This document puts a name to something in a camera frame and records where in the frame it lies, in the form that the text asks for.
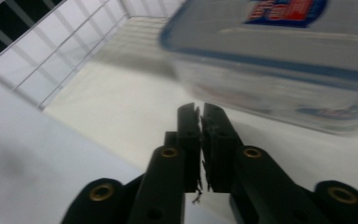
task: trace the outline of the metal wire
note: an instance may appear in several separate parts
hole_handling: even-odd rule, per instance
[[[59,91],[63,88],[63,85],[64,85],[63,83],[67,82],[68,78],[72,77],[73,74],[76,71],[78,71],[81,64],[84,64],[84,62],[86,62],[90,57],[92,57],[92,55],[94,54],[94,51],[97,48],[99,48],[103,44],[103,42],[106,42],[108,40],[109,36],[112,36],[112,34],[114,35],[116,33],[116,31],[120,28],[120,25],[124,21],[126,21],[128,17],[141,16],[141,15],[147,16],[147,17],[161,17],[161,15],[162,15],[162,17],[167,18],[167,17],[171,16],[170,14],[171,14],[172,6],[174,6],[174,4],[176,4],[176,3],[179,6],[182,3],[181,0],[154,0],[154,1],[153,0],[136,0],[136,1],[132,1],[132,0],[100,0],[99,2],[101,5],[99,7],[97,7],[96,9],[93,9],[92,12],[90,12],[90,11],[88,11],[86,5],[83,2],[74,0],[72,3],[75,4],[76,7],[78,7],[79,13],[81,13],[81,15],[86,17],[85,20],[82,20],[82,22],[79,25],[74,27],[68,21],[66,15],[63,15],[62,11],[58,9],[60,6],[62,6],[62,4],[67,2],[66,0],[62,1],[58,5],[55,5],[51,0],[42,0],[42,2],[50,9],[50,12],[48,15],[56,16],[57,19],[59,20],[62,28],[65,29],[69,33],[69,36],[67,36],[63,40],[60,40],[60,42],[58,42],[58,43],[54,42],[53,39],[51,39],[49,37],[48,33],[46,33],[43,29],[41,29],[38,26],[38,24],[43,19],[45,19],[48,15],[46,15],[40,21],[34,21],[30,17],[30,15],[28,15],[25,12],[25,10],[23,10],[23,8],[21,8],[21,6],[19,4],[17,4],[17,2],[15,0],[6,0],[6,1],[0,0],[0,5],[6,4],[28,27],[30,27],[29,31],[27,31],[24,35],[22,35],[20,38],[18,38],[16,40],[11,39],[7,34],[5,34],[5,32],[3,32],[0,29],[0,41],[3,42],[7,46],[7,48],[0,53],[0,57],[2,55],[4,55],[9,49],[12,49],[15,54],[19,55],[19,58],[23,59],[27,63],[27,66],[29,65],[32,68],[30,72],[24,74],[25,76],[19,82],[14,83],[14,84],[12,84],[10,81],[6,80],[5,77],[3,77],[7,74],[0,74],[0,83],[3,86],[13,90],[13,92],[15,92],[16,94],[21,96],[23,99],[25,99],[31,105],[37,106],[39,109],[43,109],[43,107],[46,106],[46,102],[48,101],[48,99],[50,99],[53,94],[55,94],[57,91]],[[114,7],[111,8],[110,4],[118,4],[120,9],[116,9]],[[103,29],[97,24],[97,22],[94,18],[96,13],[100,12],[102,9],[105,12],[104,16],[106,17],[106,15],[107,15],[107,17],[109,17],[110,22],[112,23],[111,26],[109,26],[109,27],[104,26],[105,28],[103,28]],[[83,39],[82,36],[78,32],[87,23],[90,25],[92,32],[94,34],[96,34],[96,36],[98,36],[98,38],[99,38],[97,40],[96,44],[93,43],[93,46],[90,46],[90,43],[86,43],[86,40]],[[159,25],[157,25],[156,27],[154,25],[151,25],[151,27],[142,27],[142,25],[139,25],[139,26],[141,26],[139,28],[142,29],[142,32],[139,35],[147,34],[148,33],[147,29],[155,30],[155,29],[160,28]],[[129,32],[132,32],[133,36],[128,36],[128,40],[131,42],[131,40],[138,35],[139,31],[140,30],[129,31]],[[51,51],[46,56],[44,56],[43,59],[40,59],[40,60],[35,59],[30,54],[28,49],[23,49],[19,45],[17,45],[17,43],[19,43],[19,41],[23,37],[27,36],[31,32],[33,32],[33,34],[35,34],[35,36],[40,38],[40,40],[42,40],[46,44],[47,48],[51,49]],[[152,39],[150,39],[150,38],[154,38],[151,35],[140,36],[140,37],[142,38],[142,40],[147,42],[149,40],[152,41]],[[83,55],[82,59],[80,59],[77,62],[73,62],[71,60],[71,58],[68,56],[68,54],[66,54],[62,51],[63,46],[66,43],[68,43],[68,41],[70,39],[74,39],[75,42],[78,44],[78,46],[85,51],[85,55]],[[61,66],[66,66],[66,67],[70,68],[69,69],[70,72],[68,74],[65,73],[64,76],[61,76],[62,78],[54,77],[50,73],[50,69],[48,69],[46,66],[44,66],[45,64],[50,62],[50,60],[52,59],[53,56],[58,57],[58,59],[60,60]],[[21,86],[30,77],[35,75],[36,72],[39,72],[40,75],[42,75],[44,78],[46,78],[48,80],[48,82],[50,82],[50,84],[53,84],[55,86],[54,90],[52,92],[49,92],[48,96],[46,98],[44,98],[44,100],[41,100],[41,101],[37,101],[36,99],[34,99],[32,97],[32,95],[29,95],[32,93],[22,92],[22,90],[21,90]]]

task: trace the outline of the label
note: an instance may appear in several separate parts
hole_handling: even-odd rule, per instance
[[[327,0],[259,0],[246,24],[307,27],[324,11]]]

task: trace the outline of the white wire rack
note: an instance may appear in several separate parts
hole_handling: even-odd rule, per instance
[[[169,18],[182,0],[43,0],[48,15],[35,23],[15,0],[0,0],[30,29],[0,53],[0,84],[43,109],[130,17]],[[135,32],[127,32],[131,39]]]

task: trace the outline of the screw hole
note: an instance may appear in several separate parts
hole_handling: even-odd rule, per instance
[[[150,208],[147,211],[147,217],[152,220],[159,220],[162,218],[162,215],[163,215],[163,212],[162,212],[161,208],[154,207],[154,208]]]
[[[91,190],[89,198],[94,202],[101,202],[110,198],[114,193],[113,185],[101,184]]]
[[[341,203],[357,203],[357,197],[347,189],[330,187],[327,192],[332,198]]]
[[[174,148],[164,148],[161,151],[161,156],[163,157],[175,157],[177,156],[178,152]]]
[[[259,158],[261,157],[261,152],[254,148],[247,148],[243,151],[243,154],[250,158]]]
[[[302,210],[294,210],[293,215],[302,222],[307,222],[309,220],[307,213]]]

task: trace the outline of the white surface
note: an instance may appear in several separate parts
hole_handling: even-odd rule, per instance
[[[57,224],[90,182],[142,172],[0,86],[0,224]],[[187,223],[227,223],[186,203]]]
[[[128,21],[45,109],[141,170],[163,144],[165,132],[176,130],[176,109],[203,104],[183,90],[163,61],[166,55],[156,40],[163,23]],[[358,189],[358,136],[334,136],[226,112],[243,142],[264,148],[298,185],[313,189],[319,181],[335,179]],[[200,206],[233,222],[227,195],[204,195]]]

